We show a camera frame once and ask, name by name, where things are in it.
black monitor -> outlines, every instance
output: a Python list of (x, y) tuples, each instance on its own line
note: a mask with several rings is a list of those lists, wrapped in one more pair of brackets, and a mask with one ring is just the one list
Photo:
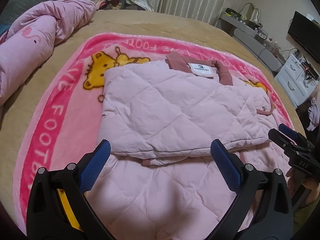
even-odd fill
[(320, 27), (316, 23), (296, 11), (288, 34), (320, 63)]

quilted pink jacket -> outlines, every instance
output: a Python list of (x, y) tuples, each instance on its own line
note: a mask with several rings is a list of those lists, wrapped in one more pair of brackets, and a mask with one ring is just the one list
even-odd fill
[(232, 77), (233, 85), (170, 69), (165, 61), (129, 64), (105, 72), (98, 142), (112, 153), (164, 164), (210, 155), (212, 140), (230, 151), (269, 141), (277, 128), (262, 88)]

tan bedsheet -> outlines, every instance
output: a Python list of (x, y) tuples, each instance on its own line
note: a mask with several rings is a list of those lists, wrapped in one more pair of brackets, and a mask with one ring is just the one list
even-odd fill
[(98, 11), (92, 21), (54, 49), (51, 58), (6, 102), (0, 130), (0, 200), (14, 219), (12, 177), (20, 145), (33, 112), (48, 85), (87, 38), (103, 32), (143, 34), (190, 41), (230, 52), (262, 70), (279, 94), (295, 129), (304, 134), (298, 116), (284, 90), (242, 45), (222, 30), (200, 21), (145, 11)]

drawer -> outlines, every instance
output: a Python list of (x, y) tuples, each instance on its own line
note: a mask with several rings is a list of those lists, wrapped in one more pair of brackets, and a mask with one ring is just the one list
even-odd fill
[(316, 81), (314, 79), (306, 80), (306, 74), (303, 71), (297, 78), (297, 85), (305, 91), (307, 97), (316, 89)]
[(299, 88), (299, 86), (286, 71), (279, 73), (275, 79), (285, 90), (288, 97), (293, 100), (297, 106), (302, 104), (308, 98), (306, 93)]
[(297, 79), (303, 72), (303, 68), (291, 57), (286, 61), (283, 67), (293, 79)]

pink comforter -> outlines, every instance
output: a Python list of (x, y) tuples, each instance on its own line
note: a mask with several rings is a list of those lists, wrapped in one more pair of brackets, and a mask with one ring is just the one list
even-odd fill
[(58, 0), (39, 3), (16, 19), (0, 38), (0, 106), (95, 12), (91, 0)]

